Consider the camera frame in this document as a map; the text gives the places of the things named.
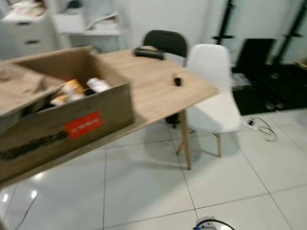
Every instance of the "white plastic chair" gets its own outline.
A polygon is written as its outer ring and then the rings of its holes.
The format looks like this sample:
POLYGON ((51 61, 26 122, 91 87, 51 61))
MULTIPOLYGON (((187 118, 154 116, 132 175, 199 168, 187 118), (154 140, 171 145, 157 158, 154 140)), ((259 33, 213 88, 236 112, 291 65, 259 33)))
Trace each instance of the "white plastic chair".
MULTIPOLYGON (((209 131, 217 137, 218 157, 221 157, 221 133, 236 131, 240 112, 231 90, 230 58, 225 47, 211 44, 195 45, 188 57, 189 71, 202 77, 219 90, 219 94, 187 110, 191 129, 209 131)), ((177 150, 179 154, 183 144, 177 150)))

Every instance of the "table top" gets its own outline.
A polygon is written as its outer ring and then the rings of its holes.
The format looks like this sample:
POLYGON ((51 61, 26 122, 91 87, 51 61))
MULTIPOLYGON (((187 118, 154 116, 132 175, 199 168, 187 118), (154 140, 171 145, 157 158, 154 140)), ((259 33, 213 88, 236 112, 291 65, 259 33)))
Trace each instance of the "table top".
POLYGON ((135 122, 18 177, 14 177, 1 186, 16 183, 72 160, 164 117, 184 110, 218 92, 214 86, 170 60, 161 61, 153 58, 135 57, 131 50, 102 54, 100 58, 131 81, 135 122), (173 84, 173 74, 177 74, 177 77, 183 80, 181 87, 173 84))

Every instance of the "open cardboard box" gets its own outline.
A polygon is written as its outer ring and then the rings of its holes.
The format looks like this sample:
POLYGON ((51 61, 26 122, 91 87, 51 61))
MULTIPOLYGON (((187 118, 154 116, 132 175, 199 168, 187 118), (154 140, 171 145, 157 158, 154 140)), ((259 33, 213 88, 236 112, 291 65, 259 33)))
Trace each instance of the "open cardboard box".
POLYGON ((5 61, 60 80, 90 78, 112 88, 24 117, 0 134, 0 183, 133 123, 130 83, 89 47, 5 61))

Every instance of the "chair leg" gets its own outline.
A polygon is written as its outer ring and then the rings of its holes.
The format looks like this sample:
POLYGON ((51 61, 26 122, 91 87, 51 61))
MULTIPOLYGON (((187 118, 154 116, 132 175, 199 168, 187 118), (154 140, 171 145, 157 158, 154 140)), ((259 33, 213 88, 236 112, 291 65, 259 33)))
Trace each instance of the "chair leg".
POLYGON ((221 134, 216 135, 217 138, 217 157, 221 158, 221 134))
POLYGON ((181 141, 177 151, 176 151, 176 155, 179 155, 180 151, 182 150, 182 147, 183 147, 183 141, 181 141))

